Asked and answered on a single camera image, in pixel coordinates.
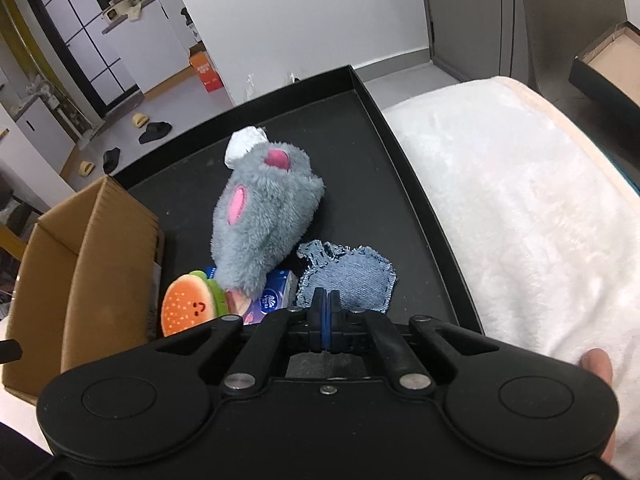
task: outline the white fluffy blanket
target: white fluffy blanket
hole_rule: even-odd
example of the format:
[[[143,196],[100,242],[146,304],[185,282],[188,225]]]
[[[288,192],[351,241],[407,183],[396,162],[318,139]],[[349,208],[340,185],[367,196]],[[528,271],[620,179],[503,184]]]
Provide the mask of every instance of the white fluffy blanket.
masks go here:
[[[606,350],[612,464],[640,479],[640,199],[542,97],[506,78],[385,117],[440,219],[490,337],[576,364]]]

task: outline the silver bolt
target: silver bolt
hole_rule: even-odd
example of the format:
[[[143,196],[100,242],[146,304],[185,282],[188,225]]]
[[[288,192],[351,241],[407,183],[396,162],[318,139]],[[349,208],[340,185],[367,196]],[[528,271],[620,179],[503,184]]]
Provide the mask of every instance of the silver bolt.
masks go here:
[[[331,386],[330,384],[323,384],[320,386],[320,393],[323,395],[333,395],[338,393],[338,388]]]
[[[400,377],[400,386],[407,390],[423,390],[431,386],[431,378],[423,374],[406,374]]]
[[[232,390],[245,390],[255,384],[255,377],[249,374],[231,374],[225,377],[225,386]]]

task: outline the pink ear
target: pink ear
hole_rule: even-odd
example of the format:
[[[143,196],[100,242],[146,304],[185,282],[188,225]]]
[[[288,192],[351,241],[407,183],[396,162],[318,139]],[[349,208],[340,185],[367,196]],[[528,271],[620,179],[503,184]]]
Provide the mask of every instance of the pink ear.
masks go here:
[[[274,166],[281,170],[289,171],[291,163],[289,161],[289,155],[284,150],[269,150],[267,152],[267,158],[264,159],[264,163],[267,166]]]
[[[229,210],[226,212],[226,220],[229,222],[229,225],[235,224],[240,219],[245,202],[246,189],[244,186],[236,187],[231,202],[229,203]]]

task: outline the black slipper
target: black slipper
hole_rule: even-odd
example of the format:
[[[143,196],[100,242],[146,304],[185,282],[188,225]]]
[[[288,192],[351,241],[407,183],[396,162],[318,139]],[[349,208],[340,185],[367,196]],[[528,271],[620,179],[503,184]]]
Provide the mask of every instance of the black slipper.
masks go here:
[[[173,126],[169,123],[149,123],[146,126],[146,132],[140,135],[138,141],[140,144],[145,144],[146,142],[162,139],[168,135],[172,128]]]
[[[118,163],[120,161],[120,149],[113,148],[108,152],[104,152],[102,160],[102,169],[104,170],[104,174],[110,174],[111,171],[118,167]]]

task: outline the black tray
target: black tray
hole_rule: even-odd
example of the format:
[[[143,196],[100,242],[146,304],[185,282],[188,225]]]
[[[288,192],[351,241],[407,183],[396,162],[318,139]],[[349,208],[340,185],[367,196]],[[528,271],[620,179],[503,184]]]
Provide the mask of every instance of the black tray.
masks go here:
[[[166,235],[161,297],[181,274],[212,265],[211,217],[231,171],[231,133],[261,126],[305,150],[326,192],[304,241],[370,246],[398,281],[388,316],[428,314],[481,332],[464,279],[427,197],[380,110],[350,66],[233,108],[158,147],[115,179],[158,215]],[[289,255],[282,268],[301,275]]]

